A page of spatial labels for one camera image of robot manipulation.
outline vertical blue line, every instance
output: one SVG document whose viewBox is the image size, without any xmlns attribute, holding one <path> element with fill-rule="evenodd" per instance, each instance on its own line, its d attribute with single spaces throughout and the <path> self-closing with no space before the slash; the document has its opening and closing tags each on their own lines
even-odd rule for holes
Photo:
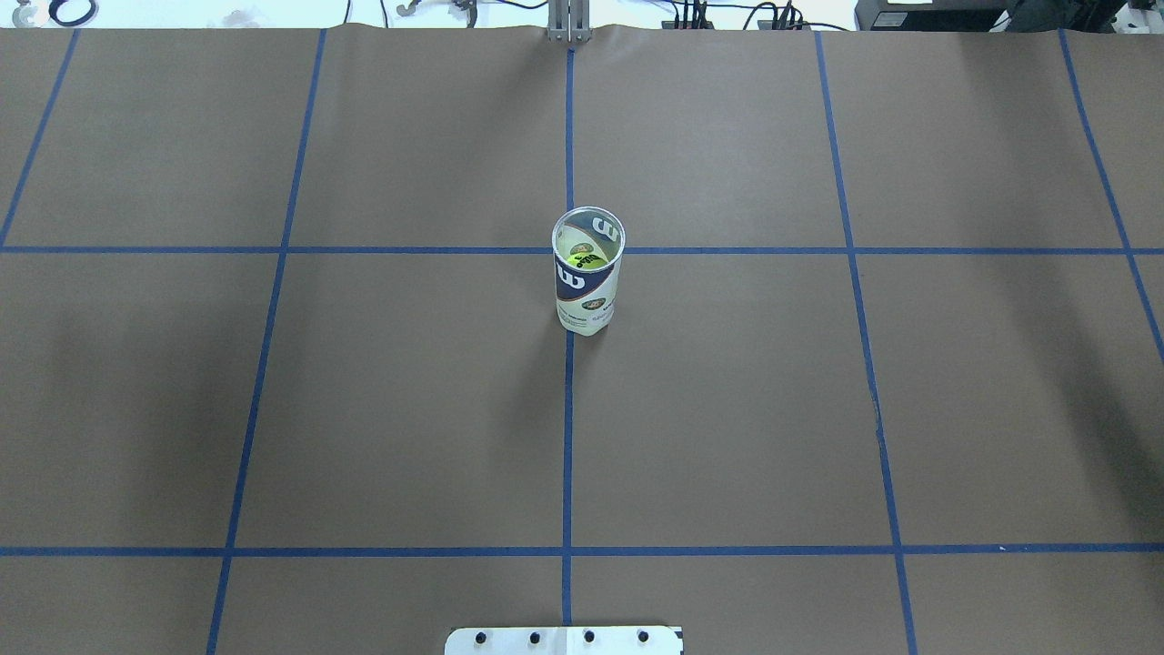
<svg viewBox="0 0 1164 655">
<path fill-rule="evenodd" d="M 566 51 L 566 211 L 574 208 L 574 49 Z M 574 333 L 566 332 L 562 418 L 562 625 L 574 622 Z"/>
<path fill-rule="evenodd" d="M 239 458 L 239 476 L 235 478 L 234 499 L 230 503 L 230 524 L 227 527 L 226 555 L 222 556 L 222 568 L 219 572 L 219 586 L 214 595 L 214 613 L 211 615 L 210 636 L 206 640 L 206 655 L 214 655 L 218 648 L 219 628 L 222 625 L 222 610 L 226 607 L 227 585 L 230 582 L 230 563 L 233 560 L 235 539 L 239 534 L 239 515 L 242 512 L 242 494 L 247 487 L 247 469 L 250 465 L 250 453 L 255 443 L 255 428 L 258 425 L 258 405 L 263 396 L 263 384 L 267 380 L 267 361 L 271 351 L 271 336 L 275 334 L 275 316 L 279 305 L 279 293 L 283 289 L 283 272 L 286 269 L 288 249 L 291 242 L 291 228 L 294 223 L 296 202 L 299 195 L 299 178 L 303 175 L 303 162 L 307 155 L 307 138 L 311 135 L 311 116 L 315 106 L 315 91 L 319 87 L 319 71 L 324 62 L 324 45 L 327 42 L 327 30 L 319 30 L 315 44 L 315 62 L 311 72 L 311 88 L 307 91 L 307 106 L 304 109 L 303 129 L 299 133 L 299 152 L 296 156 L 294 173 L 291 178 L 291 191 L 288 194 L 286 218 L 283 221 L 283 238 L 279 244 L 279 258 L 275 265 L 275 280 L 271 284 L 271 299 L 267 306 L 267 325 L 263 329 L 263 343 L 258 351 L 258 368 L 255 372 L 255 387 L 250 398 L 250 413 L 247 417 L 247 433 L 242 441 L 242 455 Z"/>
<path fill-rule="evenodd" d="M 909 655 L 917 655 L 917 638 L 914 631 L 914 610 L 909 600 L 909 582 L 906 576 L 906 556 L 901 548 L 901 529 L 897 524 L 897 501 L 893 492 L 893 475 L 889 470 L 889 449 L 885 441 L 885 422 L 881 418 L 881 397 L 876 389 L 876 372 L 873 369 L 873 349 L 870 344 L 868 322 L 865 319 L 865 297 L 857 268 L 857 249 L 853 243 L 852 222 L 849 219 L 849 197 L 845 177 L 840 166 L 840 148 L 837 144 L 837 124 L 832 114 L 832 97 L 829 92 L 829 72 L 824 64 L 824 44 L 821 33 L 812 33 L 816 40 L 816 63 L 821 72 L 821 93 L 824 98 L 824 115 L 829 126 L 829 147 L 832 150 L 832 173 L 837 181 L 837 199 L 840 202 L 840 221 L 845 230 L 845 249 L 849 250 L 849 276 L 853 285 L 853 301 L 857 306 L 857 325 L 861 335 L 861 351 L 865 356 L 865 380 L 873 400 L 876 420 L 876 443 L 881 460 L 881 484 L 885 487 L 885 506 L 889 515 L 889 535 L 893 539 L 894 564 L 897 569 L 897 592 L 901 596 L 901 614 L 906 627 L 906 647 Z"/>
<path fill-rule="evenodd" d="M 1087 147 L 1091 148 L 1092 158 L 1095 159 L 1095 168 L 1099 170 L 1099 180 L 1103 185 L 1103 194 L 1107 195 L 1107 206 L 1112 209 L 1112 218 L 1115 219 L 1115 229 L 1120 233 L 1120 242 L 1123 243 L 1123 252 L 1128 257 L 1128 268 L 1131 269 L 1131 278 L 1136 283 L 1136 292 L 1140 293 L 1140 304 L 1144 307 L 1148 316 L 1148 327 L 1156 341 L 1156 353 L 1164 362 L 1164 339 L 1161 337 L 1159 322 L 1156 321 L 1156 313 L 1152 311 L 1152 302 L 1148 299 L 1148 289 L 1140 276 L 1140 265 L 1136 263 L 1136 255 L 1131 251 L 1131 240 L 1123 225 L 1123 216 L 1120 214 L 1120 205 L 1115 201 L 1115 192 L 1112 191 L 1112 183 L 1107 177 L 1107 166 L 1103 165 L 1103 157 L 1099 154 L 1099 145 L 1092 134 L 1091 120 L 1087 119 L 1087 108 L 1084 107 L 1084 97 L 1079 91 L 1079 78 L 1076 77 L 1076 64 L 1071 58 L 1071 48 L 1067 45 L 1067 33 L 1059 28 L 1059 47 L 1063 49 L 1063 62 L 1067 65 L 1067 79 L 1071 80 L 1071 92 L 1076 97 L 1076 109 L 1079 111 L 1079 121 L 1084 126 L 1084 136 L 1087 137 Z"/>
<path fill-rule="evenodd" d="M 28 156 L 24 157 L 24 168 L 20 170 L 20 178 L 16 179 L 16 188 L 12 193 L 12 201 L 8 202 L 8 213 L 3 216 L 3 226 L 0 227 L 0 245 L 8 238 L 8 230 L 12 229 L 12 221 L 16 219 L 16 207 L 20 206 L 20 198 L 24 194 L 24 185 L 28 184 L 28 176 L 33 172 L 33 162 L 36 159 L 36 151 L 41 149 L 41 138 L 44 137 L 44 128 L 49 124 L 49 116 L 52 115 L 52 107 L 57 104 L 57 95 L 61 94 L 61 85 L 65 81 L 65 73 L 69 72 L 69 63 L 77 50 L 77 40 L 80 38 L 80 30 L 72 30 L 69 38 L 69 48 L 65 50 L 65 58 L 61 62 L 57 71 L 57 79 L 52 83 L 52 92 L 49 93 L 49 101 L 44 104 L 44 113 L 41 114 L 41 124 L 36 127 L 33 135 L 33 144 L 28 148 Z"/>
</svg>

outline tennis ball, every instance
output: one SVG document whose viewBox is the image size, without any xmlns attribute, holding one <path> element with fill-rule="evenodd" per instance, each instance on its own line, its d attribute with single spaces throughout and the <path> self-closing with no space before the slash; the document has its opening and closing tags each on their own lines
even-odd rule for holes
<svg viewBox="0 0 1164 655">
<path fill-rule="evenodd" d="M 597 252 L 574 252 L 567 261 L 574 268 L 581 268 L 582 270 L 590 270 L 592 268 L 602 268 L 606 265 L 606 259 Z"/>
</svg>

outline blue grid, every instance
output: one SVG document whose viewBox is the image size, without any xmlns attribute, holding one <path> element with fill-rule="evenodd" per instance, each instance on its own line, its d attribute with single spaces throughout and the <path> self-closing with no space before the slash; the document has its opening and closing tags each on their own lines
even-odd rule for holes
<svg viewBox="0 0 1164 655">
<path fill-rule="evenodd" d="M 876 440 L 880 454 L 882 484 L 886 500 L 886 512 L 889 522 L 892 544 L 887 546 L 750 546 L 750 547 L 576 547 L 573 544 L 573 422 L 574 422 L 574 334 L 566 333 L 565 339 L 565 408 L 563 408 L 563 492 L 562 492 L 562 544 L 560 547 L 452 547 L 452 548 L 303 548 L 303 547 L 265 547 L 246 548 L 235 546 L 239 528 L 239 515 L 246 490 L 247 469 L 254 444 L 255 428 L 258 420 L 258 407 L 263 392 L 267 362 L 270 353 L 271 336 L 275 330 L 276 312 L 286 257 L 290 254 L 448 254 L 448 255 L 548 255 L 548 247 L 424 247 L 424 245 L 291 245 L 291 228 L 294 221 L 296 202 L 299 181 L 306 156 L 307 141 L 311 131 L 311 119 L 314 108 L 315 92 L 322 65 L 327 31 L 320 30 L 315 58 L 304 112 L 303 128 L 291 191 L 288 198 L 286 218 L 282 241 L 278 245 L 8 245 L 5 243 L 15 219 L 20 199 L 28 176 L 33 169 L 41 140 L 56 105 L 57 97 L 68 73 L 81 30 L 73 30 L 65 50 L 64 58 L 57 72 L 52 91 L 45 104 L 41 122 L 29 147 L 28 156 L 21 170 L 20 178 L 13 192 L 12 201 L 0 226 L 0 254 L 277 254 L 275 279 L 268 306 L 265 329 L 260 351 L 258 366 L 255 376 L 254 393 L 243 437 L 242 455 L 235 483 L 235 492 L 230 507 L 230 521 L 225 546 L 222 548 L 154 548 L 154 547 L 2 547 L 0 557 L 186 557 L 220 558 L 221 570 L 215 593 L 214 608 L 206 653 L 213 655 L 217 649 L 218 633 L 227 600 L 230 577 L 230 564 L 235 558 L 263 557 L 554 557 L 562 565 L 562 622 L 570 625 L 572 617 L 572 558 L 579 557 L 779 557 L 779 556 L 893 556 L 899 583 L 903 627 L 910 655 L 916 655 L 917 643 L 914 634 L 913 611 L 909 600 L 909 584 L 904 557 L 908 555 L 1022 555 L 1022 554 L 1081 554 L 1081 553 L 1164 553 L 1164 543 L 953 543 L 953 544 L 910 544 L 904 543 L 897 525 L 896 504 L 893 491 L 889 453 L 886 443 L 881 405 L 876 386 L 876 373 L 873 361 L 873 348 L 865 319 L 865 305 L 861 292 L 858 256 L 875 255 L 1055 255 L 1055 256 L 1123 256 L 1126 257 L 1136 291 L 1143 305 L 1149 329 L 1156 343 L 1161 361 L 1164 362 L 1164 340 L 1159 325 L 1152 311 L 1140 268 L 1137 256 L 1164 255 L 1164 248 L 1134 248 L 1128 237 L 1120 214 L 1115 194 L 1107 176 L 1107 169 L 1100 155 L 1099 147 L 1092 134 L 1091 122 L 1084 105 L 1074 63 L 1071 57 L 1066 34 L 1059 30 L 1058 37 L 1063 50 L 1064 64 L 1071 84 L 1080 123 L 1087 144 L 1095 161 L 1096 171 L 1107 197 L 1113 220 L 1120 234 L 1122 247 L 1119 248 L 1027 248 L 1027 247 L 863 247 L 853 241 L 852 226 L 849 215 L 849 201 L 845 193 L 844 171 L 837 130 L 832 112 L 832 99 L 829 91 L 825 51 L 819 33 L 815 33 L 818 72 L 824 104 L 824 113 L 829 133 L 829 144 L 832 154 L 833 173 L 837 186 L 839 213 L 844 228 L 844 247 L 629 247 L 626 251 L 636 255 L 844 255 L 847 257 L 850 277 L 853 287 L 853 300 L 861 339 L 861 350 L 865 359 L 866 379 L 876 419 Z M 574 207 L 574 59 L 575 51 L 566 52 L 566 134 L 565 134 L 565 172 L 566 172 L 566 208 Z"/>
</svg>

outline white bracket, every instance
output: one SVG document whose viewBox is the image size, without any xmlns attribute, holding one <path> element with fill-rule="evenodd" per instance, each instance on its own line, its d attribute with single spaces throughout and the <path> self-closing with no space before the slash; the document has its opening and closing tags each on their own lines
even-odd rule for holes
<svg viewBox="0 0 1164 655">
<path fill-rule="evenodd" d="M 461 628 L 445 655 L 683 655 L 683 631 L 666 626 Z"/>
<path fill-rule="evenodd" d="M 590 41 L 590 0 L 549 0 L 546 34 L 567 44 Z"/>
</svg>

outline gray clamp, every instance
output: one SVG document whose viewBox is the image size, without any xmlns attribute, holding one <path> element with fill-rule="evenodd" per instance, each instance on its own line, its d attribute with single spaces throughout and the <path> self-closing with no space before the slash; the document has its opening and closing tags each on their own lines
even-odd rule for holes
<svg viewBox="0 0 1164 655">
<path fill-rule="evenodd" d="M 546 34 L 567 44 L 590 41 L 590 0 L 549 0 Z"/>
</svg>

